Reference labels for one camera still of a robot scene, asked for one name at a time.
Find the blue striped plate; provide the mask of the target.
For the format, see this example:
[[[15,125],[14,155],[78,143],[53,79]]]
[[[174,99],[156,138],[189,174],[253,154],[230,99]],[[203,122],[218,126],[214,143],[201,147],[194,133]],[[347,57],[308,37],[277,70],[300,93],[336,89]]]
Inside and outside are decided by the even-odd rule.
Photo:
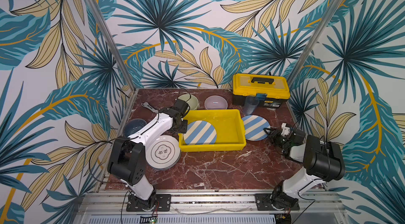
[[[183,139],[186,145],[211,145],[216,143],[217,132],[207,121],[194,121],[187,126]]]
[[[267,138],[265,129],[270,128],[269,122],[257,115],[248,115],[242,118],[245,128],[245,138],[248,141],[261,141]]]

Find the yellow plastic bin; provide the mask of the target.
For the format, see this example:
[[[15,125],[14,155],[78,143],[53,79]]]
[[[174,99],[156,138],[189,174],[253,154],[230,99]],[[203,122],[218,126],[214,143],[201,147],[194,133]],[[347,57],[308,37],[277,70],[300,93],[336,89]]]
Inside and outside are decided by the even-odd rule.
[[[239,151],[246,146],[245,128],[239,110],[196,110],[185,117],[188,125],[194,121],[207,121],[217,132],[211,145],[186,145],[184,134],[179,134],[179,147],[183,152]]]

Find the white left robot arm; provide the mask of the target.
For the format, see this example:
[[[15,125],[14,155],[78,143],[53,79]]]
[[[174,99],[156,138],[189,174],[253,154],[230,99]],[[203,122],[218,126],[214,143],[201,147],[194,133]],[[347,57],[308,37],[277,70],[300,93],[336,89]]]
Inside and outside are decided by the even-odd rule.
[[[173,106],[159,110],[139,131],[115,139],[107,170],[130,190],[130,205],[143,211],[157,209],[156,188],[145,175],[146,166],[166,170],[179,161],[179,142],[165,132],[185,133],[188,112],[189,105],[177,99]]]

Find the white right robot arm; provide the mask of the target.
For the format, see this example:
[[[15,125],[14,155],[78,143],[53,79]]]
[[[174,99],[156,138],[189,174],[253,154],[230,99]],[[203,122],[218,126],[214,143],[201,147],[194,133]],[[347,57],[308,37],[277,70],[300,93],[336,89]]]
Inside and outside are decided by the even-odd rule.
[[[346,167],[337,143],[307,135],[286,123],[279,129],[266,128],[264,132],[270,142],[281,149],[282,156],[302,164],[297,173],[281,181],[271,194],[257,197],[257,203],[263,204],[264,209],[293,209],[309,189],[344,177]]]

